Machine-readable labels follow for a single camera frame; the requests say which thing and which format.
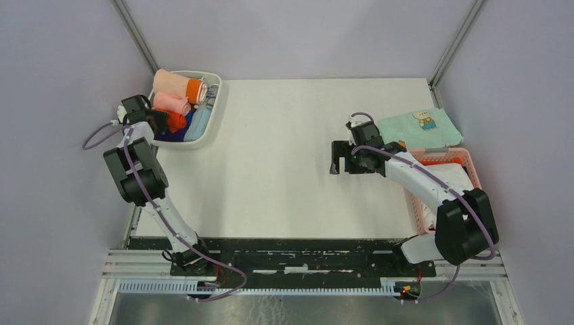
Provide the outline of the pink panda towel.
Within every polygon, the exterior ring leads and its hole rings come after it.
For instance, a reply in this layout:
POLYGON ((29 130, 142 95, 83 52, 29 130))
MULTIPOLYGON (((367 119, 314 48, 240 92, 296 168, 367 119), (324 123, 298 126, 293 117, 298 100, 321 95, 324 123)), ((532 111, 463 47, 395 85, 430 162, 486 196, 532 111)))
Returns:
POLYGON ((186 99, 163 91, 154 94, 153 105, 155 108, 175 112, 183 116, 188 115, 192 111, 191 105, 186 99))

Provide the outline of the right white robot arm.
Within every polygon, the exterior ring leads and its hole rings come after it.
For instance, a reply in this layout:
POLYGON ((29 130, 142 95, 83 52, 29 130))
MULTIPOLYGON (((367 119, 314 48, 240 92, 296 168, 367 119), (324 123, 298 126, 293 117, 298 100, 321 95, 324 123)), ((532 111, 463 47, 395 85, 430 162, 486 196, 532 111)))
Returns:
POLYGON ((351 138, 331 143, 330 174, 377 173, 414 194, 437 218, 432 234, 415 235, 395 246, 391 268, 397 275, 410 275, 423 261, 460 265, 495 257, 499 236, 486 192, 447 183, 401 144, 385 142, 372 121, 349 121, 346 127, 351 138))

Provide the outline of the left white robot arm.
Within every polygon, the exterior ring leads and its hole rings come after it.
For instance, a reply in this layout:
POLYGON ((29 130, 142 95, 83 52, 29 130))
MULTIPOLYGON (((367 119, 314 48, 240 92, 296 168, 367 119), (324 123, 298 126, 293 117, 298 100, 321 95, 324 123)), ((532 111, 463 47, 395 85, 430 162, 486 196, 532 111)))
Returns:
POLYGON ((197 232, 184 220, 168 193, 167 176, 150 142, 167 130, 167 114, 151 109, 144 95, 121 101, 123 138, 104 152, 106 166, 124 201, 133 203, 151 216, 171 244, 163 257, 176 270, 199 276, 209 273, 213 258, 197 232))

